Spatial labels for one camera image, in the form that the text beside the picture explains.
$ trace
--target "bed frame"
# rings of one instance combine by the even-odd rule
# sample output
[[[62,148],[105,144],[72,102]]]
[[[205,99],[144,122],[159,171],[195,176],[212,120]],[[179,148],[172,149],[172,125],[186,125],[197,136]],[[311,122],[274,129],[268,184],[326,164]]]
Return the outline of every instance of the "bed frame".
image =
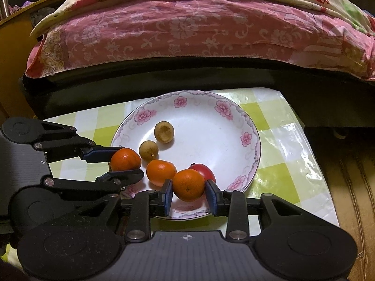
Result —
[[[19,85],[40,119],[183,89],[267,87],[281,91],[306,126],[375,127],[373,84],[346,73],[256,58],[121,61],[48,78],[23,76]]]

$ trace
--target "red tomato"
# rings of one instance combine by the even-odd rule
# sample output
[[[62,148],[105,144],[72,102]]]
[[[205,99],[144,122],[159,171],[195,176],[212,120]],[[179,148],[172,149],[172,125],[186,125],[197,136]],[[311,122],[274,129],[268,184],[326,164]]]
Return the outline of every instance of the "red tomato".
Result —
[[[196,170],[198,171],[200,174],[202,174],[202,176],[204,177],[204,179],[207,181],[208,179],[212,179],[214,181],[214,183],[216,183],[216,179],[215,179],[215,176],[213,175],[212,171],[210,170],[209,167],[207,167],[206,165],[204,164],[195,164],[195,163],[192,163],[189,167],[189,169],[193,169],[193,170]]]

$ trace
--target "tangerine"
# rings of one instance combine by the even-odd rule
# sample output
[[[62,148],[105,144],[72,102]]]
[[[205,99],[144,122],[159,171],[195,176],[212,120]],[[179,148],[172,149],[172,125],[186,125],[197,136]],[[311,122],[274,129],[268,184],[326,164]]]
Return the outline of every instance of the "tangerine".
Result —
[[[185,169],[173,177],[172,187],[180,200],[193,202],[204,193],[204,177],[194,169]]]
[[[158,187],[162,187],[166,179],[172,179],[176,172],[174,164],[161,159],[150,161],[146,168],[149,181]]]
[[[134,170],[139,169],[140,167],[140,156],[130,148],[122,148],[118,150],[111,158],[112,171]]]

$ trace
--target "floor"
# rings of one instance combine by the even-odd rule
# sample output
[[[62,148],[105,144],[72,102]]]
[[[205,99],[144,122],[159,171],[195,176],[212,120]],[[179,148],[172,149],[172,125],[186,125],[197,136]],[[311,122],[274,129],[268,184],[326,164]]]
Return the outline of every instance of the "floor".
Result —
[[[351,128],[339,139],[330,128],[305,133],[326,178],[340,226],[355,239],[350,281],[375,280],[375,129]]]

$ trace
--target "white plate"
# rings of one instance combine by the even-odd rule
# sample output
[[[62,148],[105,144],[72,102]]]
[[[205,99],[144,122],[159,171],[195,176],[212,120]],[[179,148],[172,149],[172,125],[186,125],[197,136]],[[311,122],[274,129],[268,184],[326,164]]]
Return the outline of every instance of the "white plate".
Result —
[[[174,139],[159,145],[159,159],[173,163],[177,171],[192,163],[208,166],[221,190],[245,191],[252,182],[260,158],[259,134],[247,113],[231,100],[204,91],[180,91],[153,98],[135,109],[119,126],[112,146],[138,152],[144,141],[156,141],[155,125],[168,121]],[[141,169],[146,174],[147,164]],[[147,176],[123,193],[158,189]],[[205,196],[188,203],[173,195],[169,219],[194,219],[210,213]]]

